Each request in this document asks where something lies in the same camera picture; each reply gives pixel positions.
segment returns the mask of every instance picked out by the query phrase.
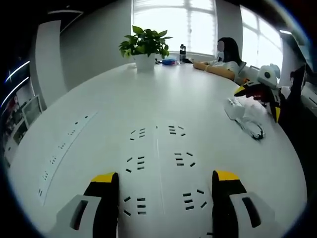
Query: woman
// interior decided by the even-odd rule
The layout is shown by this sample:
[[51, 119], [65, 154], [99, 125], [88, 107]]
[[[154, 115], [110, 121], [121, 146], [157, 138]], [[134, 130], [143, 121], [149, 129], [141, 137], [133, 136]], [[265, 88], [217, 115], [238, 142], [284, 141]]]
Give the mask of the woman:
[[236, 41], [231, 37], [222, 37], [218, 40], [217, 49], [218, 59], [209, 62], [194, 62], [194, 68], [235, 80], [242, 62]]

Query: window blind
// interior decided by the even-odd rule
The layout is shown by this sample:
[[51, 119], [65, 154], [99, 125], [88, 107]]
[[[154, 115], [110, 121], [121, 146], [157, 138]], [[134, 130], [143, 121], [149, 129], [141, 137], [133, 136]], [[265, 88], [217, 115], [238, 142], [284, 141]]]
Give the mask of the window blind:
[[216, 27], [213, 0], [133, 0], [133, 25], [167, 30], [170, 51], [215, 55]]
[[282, 71], [283, 45], [277, 30], [250, 10], [241, 7], [243, 23], [242, 60], [260, 68], [270, 63]]

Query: white table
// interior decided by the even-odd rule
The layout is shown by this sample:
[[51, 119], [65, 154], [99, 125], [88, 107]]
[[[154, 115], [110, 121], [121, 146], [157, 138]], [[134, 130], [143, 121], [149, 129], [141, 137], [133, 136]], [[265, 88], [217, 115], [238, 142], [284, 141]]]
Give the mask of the white table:
[[[154, 72], [137, 73], [134, 64], [127, 64], [90, 79], [50, 106], [21, 141], [9, 170], [18, 200], [35, 226], [48, 231], [55, 223], [56, 213], [73, 196], [83, 194], [94, 176], [117, 171], [121, 181], [120, 204], [124, 196], [129, 195], [127, 189], [133, 190], [133, 198], [140, 195], [138, 186], [141, 186], [140, 189], [149, 196], [147, 201], [157, 199], [159, 202], [156, 210], [151, 210], [151, 201], [147, 203], [148, 214], [156, 212], [158, 216], [164, 216], [169, 210], [177, 209], [175, 201], [169, 203], [168, 200], [175, 199], [168, 194], [169, 189], [175, 190], [172, 186], [186, 182], [194, 191], [196, 187], [191, 184], [191, 178], [195, 184], [207, 183], [212, 171], [217, 169], [238, 175], [247, 191], [255, 192], [275, 211], [279, 224], [285, 230], [290, 228], [307, 200], [300, 161], [282, 128], [258, 102], [241, 99], [258, 108], [266, 132], [266, 138], [261, 142], [253, 140], [227, 117], [223, 102], [233, 97], [237, 87], [228, 79], [196, 70], [191, 65], [157, 65]], [[42, 207], [36, 193], [46, 157], [69, 125], [93, 110], [99, 113], [68, 150]], [[164, 134], [169, 124], [183, 127], [186, 136], [181, 137], [178, 132], [175, 139], [169, 137], [169, 133]], [[146, 140], [132, 141], [136, 144], [131, 144], [130, 133], [143, 127], [147, 128]], [[128, 168], [126, 159], [131, 154], [139, 155], [140, 150], [144, 150], [148, 157], [159, 159], [148, 162], [150, 168], [144, 170], [144, 174], [132, 173], [134, 177], [129, 177], [125, 171]], [[175, 158], [171, 158], [170, 166], [165, 164], [170, 156], [168, 153], [178, 150], [194, 154], [197, 166], [193, 167], [195, 170], [189, 170], [187, 164], [184, 166], [186, 179], [180, 176], [182, 172], [179, 172]], [[195, 206], [200, 202], [198, 195], [195, 195], [198, 199]], [[209, 216], [212, 201], [206, 190], [205, 196], [209, 203], [206, 216]], [[193, 209], [193, 215], [199, 216], [195, 211]], [[176, 227], [186, 227], [176, 222], [177, 215], [173, 214], [172, 218]], [[134, 216], [134, 222], [136, 226], [150, 226], [140, 216]]]

